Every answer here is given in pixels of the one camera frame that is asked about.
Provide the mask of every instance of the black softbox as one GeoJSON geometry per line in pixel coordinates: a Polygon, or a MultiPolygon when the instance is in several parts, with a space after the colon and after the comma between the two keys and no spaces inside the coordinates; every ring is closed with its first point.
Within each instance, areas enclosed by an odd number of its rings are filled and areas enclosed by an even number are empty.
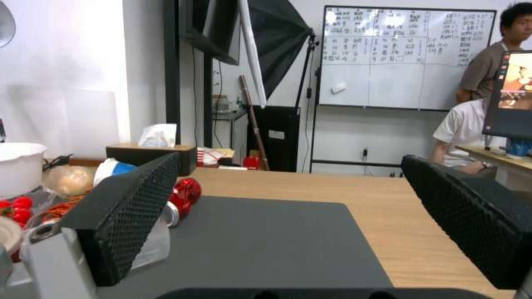
{"type": "Polygon", "coordinates": [[[288,0],[248,0],[266,98],[313,34],[288,0]]]}

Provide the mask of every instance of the silver can lid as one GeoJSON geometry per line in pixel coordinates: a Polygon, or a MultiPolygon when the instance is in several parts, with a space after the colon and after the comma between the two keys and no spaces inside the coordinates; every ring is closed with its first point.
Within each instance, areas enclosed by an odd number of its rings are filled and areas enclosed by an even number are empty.
{"type": "Polygon", "coordinates": [[[175,227],[179,223],[179,210],[173,203],[168,201],[161,213],[161,219],[167,224],[168,228],[175,227]]]}

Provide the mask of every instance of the blue and white cup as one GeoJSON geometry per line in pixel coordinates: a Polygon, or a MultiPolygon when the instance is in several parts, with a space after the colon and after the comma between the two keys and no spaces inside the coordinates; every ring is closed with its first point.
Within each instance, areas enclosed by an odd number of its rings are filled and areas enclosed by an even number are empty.
{"type": "Polygon", "coordinates": [[[105,178],[121,175],[123,173],[135,170],[136,168],[136,166],[109,158],[103,161],[103,163],[98,166],[98,169],[96,169],[96,174],[94,175],[94,187],[96,187],[105,178]]]}
{"type": "Polygon", "coordinates": [[[532,142],[526,139],[508,138],[506,141],[506,156],[512,159],[523,159],[532,148],[532,142]]]}

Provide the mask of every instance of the whiteboard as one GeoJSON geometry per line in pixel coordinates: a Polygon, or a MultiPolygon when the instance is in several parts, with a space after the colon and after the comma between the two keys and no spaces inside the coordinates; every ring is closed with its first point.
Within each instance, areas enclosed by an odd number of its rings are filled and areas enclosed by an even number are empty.
{"type": "Polygon", "coordinates": [[[320,105],[449,110],[496,11],[326,6],[320,105]]]}

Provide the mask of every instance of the gray mat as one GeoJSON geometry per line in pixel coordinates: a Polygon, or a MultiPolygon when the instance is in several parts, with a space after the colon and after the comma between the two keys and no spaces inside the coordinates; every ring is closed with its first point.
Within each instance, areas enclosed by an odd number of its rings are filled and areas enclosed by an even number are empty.
{"type": "Polygon", "coordinates": [[[202,197],[170,234],[166,260],[100,288],[100,298],[191,287],[392,287],[342,204],[202,197]]]}

